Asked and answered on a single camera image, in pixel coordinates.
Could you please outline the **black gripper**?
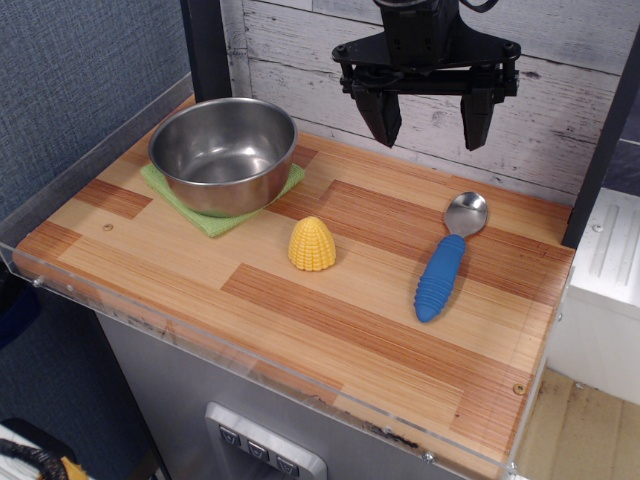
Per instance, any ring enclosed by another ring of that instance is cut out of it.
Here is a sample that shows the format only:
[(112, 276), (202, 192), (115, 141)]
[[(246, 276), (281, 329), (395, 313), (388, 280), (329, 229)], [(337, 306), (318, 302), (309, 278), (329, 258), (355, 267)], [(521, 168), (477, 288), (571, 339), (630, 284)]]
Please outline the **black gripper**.
[(334, 48), (342, 89), (350, 95), (364, 90), (356, 93), (356, 105), (379, 143), (392, 147), (399, 134), (397, 94), (463, 95), (460, 109), (469, 151), (485, 145), (494, 112), (493, 90), (475, 89), (482, 86), (482, 76), (488, 76), (488, 86), (500, 98), (517, 94), (520, 45), (466, 25), (460, 4), (377, 1), (383, 31)]

